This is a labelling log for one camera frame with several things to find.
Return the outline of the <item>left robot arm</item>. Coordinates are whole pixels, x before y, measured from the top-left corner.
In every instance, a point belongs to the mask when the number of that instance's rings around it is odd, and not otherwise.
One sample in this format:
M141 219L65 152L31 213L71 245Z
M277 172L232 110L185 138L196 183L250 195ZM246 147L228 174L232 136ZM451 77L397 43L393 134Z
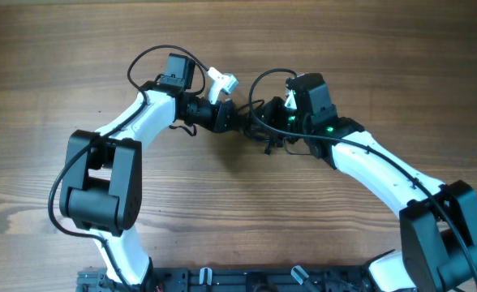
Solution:
M105 261L102 288L112 291L158 291L161 284L143 249L135 222L142 203L142 156L156 136L181 119L222 131L228 125L221 93L231 94L238 81L203 65L195 56L170 54L166 70L137 86L134 103L113 122L95 131L75 131L67 145L66 163L49 194L76 229L67 231L97 243Z

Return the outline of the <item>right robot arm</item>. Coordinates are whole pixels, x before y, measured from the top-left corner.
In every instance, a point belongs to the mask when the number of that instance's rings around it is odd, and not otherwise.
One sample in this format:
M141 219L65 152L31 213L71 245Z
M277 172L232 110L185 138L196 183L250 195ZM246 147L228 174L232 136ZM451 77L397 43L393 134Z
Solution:
M286 98L252 118L283 141L303 140L311 155L364 185L397 217L401 248L367 267L378 291L450 291L468 280L477 289L477 194L447 184L382 147L364 126L340 117L319 73L286 80Z

